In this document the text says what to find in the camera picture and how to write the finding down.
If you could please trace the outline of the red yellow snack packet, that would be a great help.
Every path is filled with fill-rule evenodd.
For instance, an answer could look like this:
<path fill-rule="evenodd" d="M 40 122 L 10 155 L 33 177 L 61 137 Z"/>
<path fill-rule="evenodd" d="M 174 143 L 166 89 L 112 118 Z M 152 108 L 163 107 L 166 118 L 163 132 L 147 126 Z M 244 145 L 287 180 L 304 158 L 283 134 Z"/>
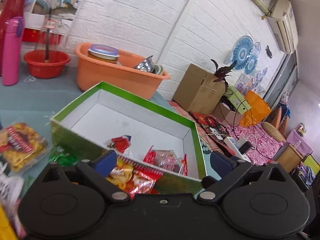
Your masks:
<path fill-rule="evenodd" d="M 154 186 L 163 174 L 157 169 L 117 156 L 116 166 L 106 180 L 125 191 L 132 199 L 135 194 L 157 194 Z"/>

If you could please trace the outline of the green snack packet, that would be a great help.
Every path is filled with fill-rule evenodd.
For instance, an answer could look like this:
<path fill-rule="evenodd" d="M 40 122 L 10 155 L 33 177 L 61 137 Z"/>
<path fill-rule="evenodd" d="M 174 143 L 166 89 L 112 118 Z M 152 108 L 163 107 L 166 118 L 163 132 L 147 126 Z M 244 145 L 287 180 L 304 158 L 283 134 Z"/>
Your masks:
<path fill-rule="evenodd" d="M 49 154 L 49 162 L 58 163 L 62 167 L 73 166 L 77 162 L 75 154 L 70 153 L 61 146 L 55 146 Z"/>

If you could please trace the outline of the clear bag yellow biscuits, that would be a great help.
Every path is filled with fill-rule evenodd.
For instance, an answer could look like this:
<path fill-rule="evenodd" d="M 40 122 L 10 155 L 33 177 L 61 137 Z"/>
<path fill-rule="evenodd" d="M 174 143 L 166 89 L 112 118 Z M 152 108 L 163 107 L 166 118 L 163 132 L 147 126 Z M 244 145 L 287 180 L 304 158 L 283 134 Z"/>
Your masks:
<path fill-rule="evenodd" d="M 12 172 L 20 172 L 45 152 L 47 141 L 28 124 L 17 122 L 1 129 L 1 157 Z"/>

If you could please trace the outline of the white power strip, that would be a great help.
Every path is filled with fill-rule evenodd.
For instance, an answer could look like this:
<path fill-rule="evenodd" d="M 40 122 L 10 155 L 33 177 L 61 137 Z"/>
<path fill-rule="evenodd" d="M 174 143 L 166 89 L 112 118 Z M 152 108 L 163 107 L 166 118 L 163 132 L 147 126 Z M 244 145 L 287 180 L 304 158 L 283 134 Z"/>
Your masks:
<path fill-rule="evenodd" d="M 239 151 L 239 148 L 236 144 L 236 141 L 232 137 L 225 137 L 225 139 L 223 141 L 234 152 L 236 157 L 243 159 L 247 162 L 251 162 L 251 160 L 249 159 L 249 157 L 246 154 L 242 154 Z"/>

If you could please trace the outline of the red white candy packet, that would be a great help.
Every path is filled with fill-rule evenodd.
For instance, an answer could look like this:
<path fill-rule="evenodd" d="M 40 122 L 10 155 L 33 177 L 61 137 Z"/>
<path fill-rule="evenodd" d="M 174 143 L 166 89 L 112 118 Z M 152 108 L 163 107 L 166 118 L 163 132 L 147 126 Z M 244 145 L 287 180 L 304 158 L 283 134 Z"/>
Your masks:
<path fill-rule="evenodd" d="M 107 143 L 107 146 L 121 154 L 125 154 L 125 153 L 129 154 L 130 146 L 131 146 L 131 136 L 122 135 L 121 137 L 112 138 Z"/>

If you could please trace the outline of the green cardboard box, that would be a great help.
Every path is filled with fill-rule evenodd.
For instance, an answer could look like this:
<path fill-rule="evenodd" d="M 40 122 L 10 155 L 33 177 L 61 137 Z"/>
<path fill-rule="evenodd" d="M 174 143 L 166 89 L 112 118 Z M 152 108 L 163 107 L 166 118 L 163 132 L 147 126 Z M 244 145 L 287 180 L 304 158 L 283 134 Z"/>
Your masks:
<path fill-rule="evenodd" d="M 160 174 L 159 193 L 192 193 L 207 175 L 199 135 L 193 121 L 106 82 L 77 97 L 51 119 L 53 144 L 69 148 L 80 159 L 94 160 L 111 139 L 129 135 L 131 154 L 118 156 Z M 150 148 L 174 151 L 187 159 L 186 176 L 145 163 Z"/>

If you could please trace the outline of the woven round cushion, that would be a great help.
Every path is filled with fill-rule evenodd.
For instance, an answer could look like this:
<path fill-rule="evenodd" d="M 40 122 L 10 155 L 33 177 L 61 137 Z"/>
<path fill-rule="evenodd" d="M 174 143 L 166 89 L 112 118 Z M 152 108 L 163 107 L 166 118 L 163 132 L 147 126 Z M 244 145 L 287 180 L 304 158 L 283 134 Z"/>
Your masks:
<path fill-rule="evenodd" d="M 284 136 L 272 124 L 268 122 L 263 122 L 262 127 L 264 131 L 277 142 L 286 142 Z"/>

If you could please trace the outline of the clear red snack packet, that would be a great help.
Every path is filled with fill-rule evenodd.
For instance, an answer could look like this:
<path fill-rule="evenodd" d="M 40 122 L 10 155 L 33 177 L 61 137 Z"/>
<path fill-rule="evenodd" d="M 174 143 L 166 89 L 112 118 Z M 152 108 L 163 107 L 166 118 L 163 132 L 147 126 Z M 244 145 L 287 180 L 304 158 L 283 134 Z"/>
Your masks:
<path fill-rule="evenodd" d="M 186 154 L 184 154 L 183 157 L 177 157 L 175 152 L 172 150 L 155 150 L 151 147 L 143 161 L 179 175 L 188 175 Z"/>

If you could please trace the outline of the wooden side table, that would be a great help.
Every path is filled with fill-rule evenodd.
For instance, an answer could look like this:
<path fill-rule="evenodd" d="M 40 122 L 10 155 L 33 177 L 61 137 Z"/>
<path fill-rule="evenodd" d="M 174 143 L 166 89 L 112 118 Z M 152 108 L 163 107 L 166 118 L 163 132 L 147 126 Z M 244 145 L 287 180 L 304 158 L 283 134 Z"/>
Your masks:
<path fill-rule="evenodd" d="M 279 149 L 274 159 L 287 173 L 290 173 L 302 162 L 303 156 L 293 145 L 286 143 Z"/>

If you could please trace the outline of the light green small box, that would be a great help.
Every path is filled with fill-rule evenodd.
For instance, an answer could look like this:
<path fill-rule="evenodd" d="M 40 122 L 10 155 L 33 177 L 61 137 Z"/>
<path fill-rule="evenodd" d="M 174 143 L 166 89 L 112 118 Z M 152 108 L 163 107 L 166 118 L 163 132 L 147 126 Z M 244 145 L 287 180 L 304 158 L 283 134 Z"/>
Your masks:
<path fill-rule="evenodd" d="M 227 92 L 225 92 L 225 96 L 233 105 L 235 110 L 241 115 L 245 114 L 247 111 L 251 109 L 251 106 L 248 103 L 248 101 L 234 86 L 228 86 Z"/>

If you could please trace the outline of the orange plastic bag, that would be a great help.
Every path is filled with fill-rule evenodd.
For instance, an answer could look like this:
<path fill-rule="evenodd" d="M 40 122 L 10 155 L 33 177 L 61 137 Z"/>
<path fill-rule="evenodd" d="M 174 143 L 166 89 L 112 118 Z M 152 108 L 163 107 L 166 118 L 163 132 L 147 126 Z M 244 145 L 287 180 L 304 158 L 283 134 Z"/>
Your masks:
<path fill-rule="evenodd" d="M 259 124 L 271 113 L 268 104 L 255 92 L 249 90 L 245 95 L 245 99 L 251 108 L 239 122 L 240 126 L 250 127 Z"/>

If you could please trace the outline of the purple storage bin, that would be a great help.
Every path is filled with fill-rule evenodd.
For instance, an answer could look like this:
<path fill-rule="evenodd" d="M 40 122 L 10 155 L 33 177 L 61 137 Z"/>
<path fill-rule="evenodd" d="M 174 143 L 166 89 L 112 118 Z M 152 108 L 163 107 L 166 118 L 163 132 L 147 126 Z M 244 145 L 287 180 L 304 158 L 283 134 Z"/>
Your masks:
<path fill-rule="evenodd" d="M 296 132 L 296 130 L 292 130 L 289 133 L 286 142 L 294 146 L 302 156 L 313 153 L 312 147 Z"/>

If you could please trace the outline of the brown cardboard box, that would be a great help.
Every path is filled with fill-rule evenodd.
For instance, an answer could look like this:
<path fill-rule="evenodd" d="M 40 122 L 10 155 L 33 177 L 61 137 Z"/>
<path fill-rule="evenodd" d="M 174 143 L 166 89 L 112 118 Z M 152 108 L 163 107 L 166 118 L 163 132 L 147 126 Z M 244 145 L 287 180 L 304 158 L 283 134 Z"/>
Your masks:
<path fill-rule="evenodd" d="M 225 92 L 224 81 L 190 64 L 172 99 L 188 112 L 212 114 Z"/>

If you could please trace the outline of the white cartoon snack bag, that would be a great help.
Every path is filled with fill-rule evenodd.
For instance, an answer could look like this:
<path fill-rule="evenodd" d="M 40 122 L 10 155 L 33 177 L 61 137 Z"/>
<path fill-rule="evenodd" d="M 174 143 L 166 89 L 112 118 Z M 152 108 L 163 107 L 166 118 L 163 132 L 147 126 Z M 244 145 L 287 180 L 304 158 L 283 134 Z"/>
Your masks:
<path fill-rule="evenodd" d="M 24 179 L 21 176 L 7 176 L 7 167 L 7 163 L 1 163 L 1 204 L 7 213 L 11 213 L 23 189 Z"/>

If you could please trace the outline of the orange plastic basin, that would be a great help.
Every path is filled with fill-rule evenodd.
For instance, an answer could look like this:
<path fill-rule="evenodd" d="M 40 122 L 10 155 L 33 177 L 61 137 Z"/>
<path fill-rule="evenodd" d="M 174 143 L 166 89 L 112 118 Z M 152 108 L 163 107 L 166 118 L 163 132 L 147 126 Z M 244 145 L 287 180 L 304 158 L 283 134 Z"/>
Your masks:
<path fill-rule="evenodd" d="M 86 91 L 101 81 L 127 90 L 145 99 L 153 97 L 163 80 L 170 79 L 165 70 L 160 75 L 146 73 L 134 67 L 144 60 L 144 57 L 120 50 L 118 64 L 109 63 L 89 57 L 90 43 L 79 43 L 75 47 L 78 56 L 76 82 L 78 87 Z"/>

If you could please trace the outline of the dark red potted plant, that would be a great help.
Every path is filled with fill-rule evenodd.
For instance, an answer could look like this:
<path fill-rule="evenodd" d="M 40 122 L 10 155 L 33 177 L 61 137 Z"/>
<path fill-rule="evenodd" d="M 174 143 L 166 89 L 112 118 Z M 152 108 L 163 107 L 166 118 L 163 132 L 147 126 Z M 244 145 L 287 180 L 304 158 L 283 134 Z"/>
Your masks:
<path fill-rule="evenodd" d="M 225 91 L 227 91 L 228 82 L 226 81 L 226 77 L 234 69 L 237 61 L 233 61 L 233 63 L 230 66 L 224 66 L 224 67 L 220 67 L 220 68 L 218 67 L 217 62 L 214 59 L 211 59 L 211 61 L 215 65 L 215 68 L 216 68 L 216 71 L 214 73 L 214 76 L 216 77 L 216 79 L 213 82 L 223 81 L 225 84 Z"/>

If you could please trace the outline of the red plastic basin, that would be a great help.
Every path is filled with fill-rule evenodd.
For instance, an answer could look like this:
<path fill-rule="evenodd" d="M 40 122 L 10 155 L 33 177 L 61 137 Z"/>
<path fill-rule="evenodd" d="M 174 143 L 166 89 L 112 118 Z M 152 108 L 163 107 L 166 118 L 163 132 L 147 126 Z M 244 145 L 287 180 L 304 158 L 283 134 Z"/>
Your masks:
<path fill-rule="evenodd" d="M 45 59 L 45 50 L 32 50 L 24 55 L 29 74 L 37 79 L 58 77 L 71 58 L 62 51 L 49 51 L 49 59 Z"/>

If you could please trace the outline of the steel bowl in basin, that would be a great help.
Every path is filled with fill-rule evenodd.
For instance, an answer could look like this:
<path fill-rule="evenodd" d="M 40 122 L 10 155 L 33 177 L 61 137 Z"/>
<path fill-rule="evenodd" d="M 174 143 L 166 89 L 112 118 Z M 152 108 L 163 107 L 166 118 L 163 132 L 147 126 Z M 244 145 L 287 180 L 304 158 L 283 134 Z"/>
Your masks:
<path fill-rule="evenodd" d="M 144 59 L 142 62 L 135 66 L 136 70 L 140 70 L 146 73 L 153 73 L 155 71 L 154 63 L 152 61 L 152 55 Z"/>

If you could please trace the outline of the blue-lidded food container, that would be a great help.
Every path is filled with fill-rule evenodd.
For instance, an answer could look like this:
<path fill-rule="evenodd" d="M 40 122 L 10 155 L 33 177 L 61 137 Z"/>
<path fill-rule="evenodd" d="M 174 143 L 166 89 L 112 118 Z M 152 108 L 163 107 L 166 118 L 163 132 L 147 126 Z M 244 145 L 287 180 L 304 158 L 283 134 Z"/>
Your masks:
<path fill-rule="evenodd" d="M 91 45 L 87 52 L 89 57 L 108 63 L 117 63 L 119 59 L 119 50 L 102 44 Z"/>

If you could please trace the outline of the glass jar with label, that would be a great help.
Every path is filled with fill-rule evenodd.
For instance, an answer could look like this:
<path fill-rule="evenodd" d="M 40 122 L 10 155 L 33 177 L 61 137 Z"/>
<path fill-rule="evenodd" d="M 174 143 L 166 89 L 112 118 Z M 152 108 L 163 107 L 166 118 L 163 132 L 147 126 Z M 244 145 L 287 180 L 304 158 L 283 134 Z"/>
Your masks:
<path fill-rule="evenodd" d="M 60 43 L 60 31 L 65 29 L 62 16 L 46 15 L 39 32 L 35 50 L 57 51 Z"/>

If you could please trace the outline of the white air conditioner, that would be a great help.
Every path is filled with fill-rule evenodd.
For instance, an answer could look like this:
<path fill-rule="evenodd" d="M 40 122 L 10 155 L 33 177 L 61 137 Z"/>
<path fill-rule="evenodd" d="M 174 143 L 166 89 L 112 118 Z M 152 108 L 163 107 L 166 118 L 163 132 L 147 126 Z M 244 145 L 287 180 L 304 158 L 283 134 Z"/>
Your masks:
<path fill-rule="evenodd" d="M 271 0 L 266 18 L 281 51 L 292 54 L 297 49 L 298 33 L 291 2 Z"/>

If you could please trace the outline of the pink thermos bottle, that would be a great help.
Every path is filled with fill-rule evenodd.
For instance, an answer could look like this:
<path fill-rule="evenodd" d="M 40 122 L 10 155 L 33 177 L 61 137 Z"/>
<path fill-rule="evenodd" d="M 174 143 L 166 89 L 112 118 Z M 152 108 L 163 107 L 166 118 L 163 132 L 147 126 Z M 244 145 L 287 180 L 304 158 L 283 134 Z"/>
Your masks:
<path fill-rule="evenodd" d="M 2 58 L 2 84 L 4 86 L 13 86 L 18 83 L 23 31 L 23 17 L 10 19 L 4 37 Z"/>

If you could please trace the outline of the red thermos jug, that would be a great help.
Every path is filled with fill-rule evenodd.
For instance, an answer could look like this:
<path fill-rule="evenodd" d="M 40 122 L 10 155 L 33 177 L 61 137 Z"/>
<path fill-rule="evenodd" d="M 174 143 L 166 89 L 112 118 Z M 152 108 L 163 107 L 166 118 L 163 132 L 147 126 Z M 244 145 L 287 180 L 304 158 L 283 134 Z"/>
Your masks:
<path fill-rule="evenodd" d="M 10 19 L 21 16 L 23 17 L 25 0 L 7 0 L 0 17 L 0 52 L 1 52 L 1 74 L 2 74 L 2 60 L 4 50 L 4 37 L 7 31 L 7 27 Z"/>

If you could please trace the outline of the blue round wall decoration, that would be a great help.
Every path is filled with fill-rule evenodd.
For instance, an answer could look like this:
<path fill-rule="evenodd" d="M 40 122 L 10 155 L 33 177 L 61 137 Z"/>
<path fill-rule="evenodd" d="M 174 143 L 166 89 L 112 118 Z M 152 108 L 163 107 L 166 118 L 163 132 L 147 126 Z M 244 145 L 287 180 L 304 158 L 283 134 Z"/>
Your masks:
<path fill-rule="evenodd" d="M 236 62 L 234 70 L 243 69 L 253 52 L 253 39 L 245 35 L 236 43 L 233 49 L 232 62 Z"/>

